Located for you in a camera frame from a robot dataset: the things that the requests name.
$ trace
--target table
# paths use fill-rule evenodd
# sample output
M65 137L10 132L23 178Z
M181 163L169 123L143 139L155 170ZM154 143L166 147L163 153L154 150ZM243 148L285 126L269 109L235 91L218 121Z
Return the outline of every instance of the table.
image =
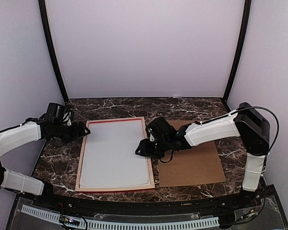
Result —
M226 113L218 98L115 98L74 99L67 106L75 112L77 121L144 116L148 124L163 116L168 120L205 121ZM154 191L118 193L75 192L82 138L57 147L48 141L36 164L33 176L53 184L54 192L77 198L121 202L186 201L238 193L242 186L246 151L240 138L215 141L226 182L183 187L160 188L158 162L152 159Z

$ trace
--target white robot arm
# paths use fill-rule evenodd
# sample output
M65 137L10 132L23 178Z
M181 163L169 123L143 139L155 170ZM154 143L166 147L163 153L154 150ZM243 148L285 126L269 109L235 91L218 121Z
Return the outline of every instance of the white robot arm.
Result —
M255 191L269 153L269 122L248 103L223 116L184 125L175 130L163 117L147 126L149 139L140 142L137 155L161 159L168 150L190 149L204 142L241 137L247 150L243 190Z
M50 103L47 113L41 118L29 118L23 124L0 131L0 158L19 146L40 139L57 137L68 143L90 133L83 122L72 122L72 118L71 110ZM41 180L5 169L0 162L0 188L40 196L44 186Z

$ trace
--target white backdrop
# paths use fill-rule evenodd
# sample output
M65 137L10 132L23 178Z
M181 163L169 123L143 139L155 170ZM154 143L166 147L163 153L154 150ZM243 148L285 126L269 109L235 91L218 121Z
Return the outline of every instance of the white backdrop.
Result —
M70 98L222 97L244 0L47 0Z

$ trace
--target marble table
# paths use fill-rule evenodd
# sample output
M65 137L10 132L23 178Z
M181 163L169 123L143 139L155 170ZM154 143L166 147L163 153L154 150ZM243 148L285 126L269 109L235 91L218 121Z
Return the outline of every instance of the marble table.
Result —
M67 103L74 110L75 120L99 120L144 116L148 124L163 116L168 120L205 121L226 113L218 98L116 98L74 99ZM37 162L33 176L54 185L58 195L93 200L121 202L165 202L203 199L238 193L242 186L246 162L240 138L215 141L226 182L184 187L159 187L158 162L152 160L156 189L142 192L78 193L75 192L82 138L58 147L48 141Z

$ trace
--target white board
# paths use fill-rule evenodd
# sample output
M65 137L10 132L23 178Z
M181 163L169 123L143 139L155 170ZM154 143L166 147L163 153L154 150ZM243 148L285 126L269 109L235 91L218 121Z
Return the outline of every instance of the white board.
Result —
M244 0L47 0L69 98L222 97Z
M150 159L135 154L145 138L144 118L87 122L77 191L122 191L154 187Z

